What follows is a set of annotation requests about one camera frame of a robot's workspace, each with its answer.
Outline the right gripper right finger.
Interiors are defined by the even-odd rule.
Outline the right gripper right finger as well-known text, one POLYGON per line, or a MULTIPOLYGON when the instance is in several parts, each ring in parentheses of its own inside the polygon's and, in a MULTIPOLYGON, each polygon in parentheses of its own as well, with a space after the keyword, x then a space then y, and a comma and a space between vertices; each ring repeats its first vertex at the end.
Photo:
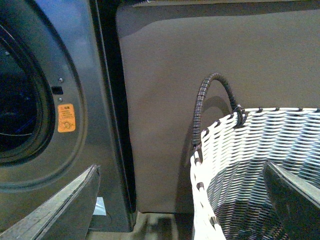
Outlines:
POLYGON ((291 240, 320 238, 320 189, 272 161, 263 180, 273 209, 291 240))

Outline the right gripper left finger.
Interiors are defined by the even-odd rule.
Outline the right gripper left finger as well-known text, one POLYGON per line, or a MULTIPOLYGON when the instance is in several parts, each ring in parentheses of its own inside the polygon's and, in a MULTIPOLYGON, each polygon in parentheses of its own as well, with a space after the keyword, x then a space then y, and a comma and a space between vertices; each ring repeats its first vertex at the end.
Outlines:
POLYGON ((96 206, 100 167, 91 165, 54 196, 0 234, 2 240, 84 240, 96 206))

